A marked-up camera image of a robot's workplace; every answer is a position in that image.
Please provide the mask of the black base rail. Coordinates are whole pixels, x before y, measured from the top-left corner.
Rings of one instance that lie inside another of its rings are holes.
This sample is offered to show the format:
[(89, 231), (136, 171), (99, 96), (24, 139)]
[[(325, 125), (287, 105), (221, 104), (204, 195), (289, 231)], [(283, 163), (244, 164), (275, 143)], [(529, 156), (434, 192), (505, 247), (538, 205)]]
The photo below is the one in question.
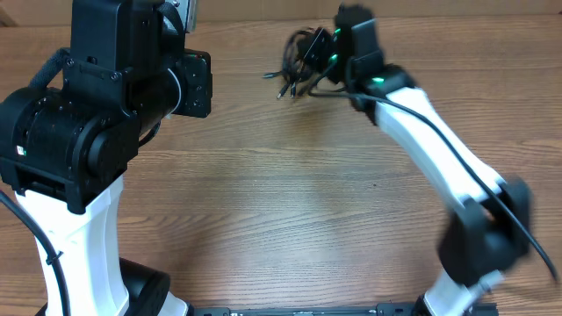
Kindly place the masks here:
[(373, 306), (347, 306), (329, 308), (268, 308), (229, 309), (227, 307), (189, 309), (190, 316), (412, 316), (426, 315), (417, 312), (414, 303), (379, 303)]

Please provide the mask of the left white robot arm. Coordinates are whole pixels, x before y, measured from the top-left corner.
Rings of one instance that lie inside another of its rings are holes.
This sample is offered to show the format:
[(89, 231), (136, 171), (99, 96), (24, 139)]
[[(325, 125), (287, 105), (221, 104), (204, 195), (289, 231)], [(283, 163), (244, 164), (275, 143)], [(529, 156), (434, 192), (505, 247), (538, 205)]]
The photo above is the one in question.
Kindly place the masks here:
[(172, 115), (210, 114), (210, 55), (185, 45), (193, 1), (76, 1), (71, 39), (1, 104), (2, 203), (32, 232), (44, 315), (189, 316), (165, 272), (122, 258), (128, 163)]

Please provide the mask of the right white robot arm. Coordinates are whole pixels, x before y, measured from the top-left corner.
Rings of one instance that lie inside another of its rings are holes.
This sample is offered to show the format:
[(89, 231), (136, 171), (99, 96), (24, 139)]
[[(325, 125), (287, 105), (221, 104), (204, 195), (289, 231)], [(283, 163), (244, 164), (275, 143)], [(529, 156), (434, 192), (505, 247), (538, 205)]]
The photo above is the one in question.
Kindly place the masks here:
[(385, 61), (376, 20), (359, 5), (341, 6), (335, 29), (297, 42), (308, 72), (342, 85), (342, 97), (394, 139), (428, 178), (449, 213), (438, 245), (442, 272), (413, 304), (387, 315), (493, 315), (481, 298), (528, 254), (532, 196), (481, 161), (447, 126), (426, 92), (402, 67)]

